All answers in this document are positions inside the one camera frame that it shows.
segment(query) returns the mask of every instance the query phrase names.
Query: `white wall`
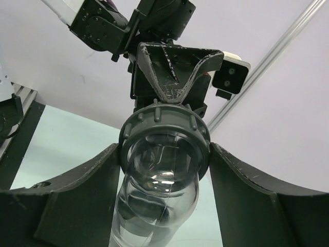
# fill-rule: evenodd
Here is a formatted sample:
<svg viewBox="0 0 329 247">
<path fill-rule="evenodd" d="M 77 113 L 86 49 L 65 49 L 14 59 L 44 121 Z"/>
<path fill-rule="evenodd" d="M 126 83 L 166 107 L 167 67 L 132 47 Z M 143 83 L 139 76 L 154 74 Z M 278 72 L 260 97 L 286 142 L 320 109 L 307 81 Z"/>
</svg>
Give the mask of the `white wall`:
<svg viewBox="0 0 329 247">
<path fill-rule="evenodd" d="M 114 1 L 128 18 L 139 0 Z M 184 46 L 240 55 L 255 67 L 311 0 L 192 0 L 197 10 Z M 120 128 L 133 110 L 128 62 L 111 61 L 77 39 L 41 0 L 2 0 L 0 44 L 12 81 L 42 103 Z M 208 94 L 209 121 L 225 103 Z"/>
<path fill-rule="evenodd" d="M 329 3 L 246 94 L 212 140 L 282 180 L 329 192 Z"/>
</svg>

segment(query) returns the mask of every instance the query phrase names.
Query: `black curved panel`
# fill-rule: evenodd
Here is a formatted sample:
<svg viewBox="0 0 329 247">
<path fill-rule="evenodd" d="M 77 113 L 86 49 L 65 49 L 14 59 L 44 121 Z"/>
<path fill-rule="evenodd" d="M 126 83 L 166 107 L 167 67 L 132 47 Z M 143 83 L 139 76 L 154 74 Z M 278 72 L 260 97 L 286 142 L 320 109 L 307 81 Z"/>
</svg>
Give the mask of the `black curved panel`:
<svg viewBox="0 0 329 247">
<path fill-rule="evenodd" d="M 329 194 L 276 179 L 212 144 L 224 247 L 329 246 Z"/>
<path fill-rule="evenodd" d="M 119 172 L 113 144 L 30 189 L 0 190 L 0 246 L 107 247 Z"/>
</svg>

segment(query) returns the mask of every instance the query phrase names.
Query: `clear plastic bottle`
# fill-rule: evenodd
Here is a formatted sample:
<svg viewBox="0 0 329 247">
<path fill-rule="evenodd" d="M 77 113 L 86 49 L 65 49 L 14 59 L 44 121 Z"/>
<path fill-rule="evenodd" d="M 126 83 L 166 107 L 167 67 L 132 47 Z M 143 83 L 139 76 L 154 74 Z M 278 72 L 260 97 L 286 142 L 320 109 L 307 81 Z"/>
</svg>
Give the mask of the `clear plastic bottle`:
<svg viewBox="0 0 329 247">
<path fill-rule="evenodd" d="M 198 199 L 199 147 L 177 133 L 154 134 L 130 148 L 110 247 L 164 247 Z"/>
</svg>

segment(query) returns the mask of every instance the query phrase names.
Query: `black bracket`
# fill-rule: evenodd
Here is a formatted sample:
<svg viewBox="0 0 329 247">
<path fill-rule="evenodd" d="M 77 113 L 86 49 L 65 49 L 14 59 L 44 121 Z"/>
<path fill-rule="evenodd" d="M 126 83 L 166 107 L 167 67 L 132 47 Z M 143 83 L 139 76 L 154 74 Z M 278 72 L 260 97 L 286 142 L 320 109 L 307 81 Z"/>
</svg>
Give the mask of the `black bracket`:
<svg viewBox="0 0 329 247">
<path fill-rule="evenodd" d="M 220 50 L 140 43 L 135 78 L 142 73 L 162 103 L 182 104 L 201 76 L 221 69 L 223 59 Z"/>
<path fill-rule="evenodd" d="M 217 90 L 216 96 L 227 99 L 227 100 L 230 100 L 232 98 L 232 94 L 225 92 L 223 90 Z"/>
</svg>

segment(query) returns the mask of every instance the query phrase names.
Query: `transparent plastic dome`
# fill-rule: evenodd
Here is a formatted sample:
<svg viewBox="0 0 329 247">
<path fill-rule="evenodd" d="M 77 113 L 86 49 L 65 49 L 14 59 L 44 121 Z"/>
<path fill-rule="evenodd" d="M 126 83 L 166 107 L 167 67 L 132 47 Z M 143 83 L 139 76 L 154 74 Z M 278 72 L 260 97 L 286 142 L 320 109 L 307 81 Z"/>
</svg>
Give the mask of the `transparent plastic dome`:
<svg viewBox="0 0 329 247">
<path fill-rule="evenodd" d="M 181 134 L 154 134 L 131 146 L 118 193 L 110 247 L 163 247 L 191 216 L 202 153 Z"/>
</svg>

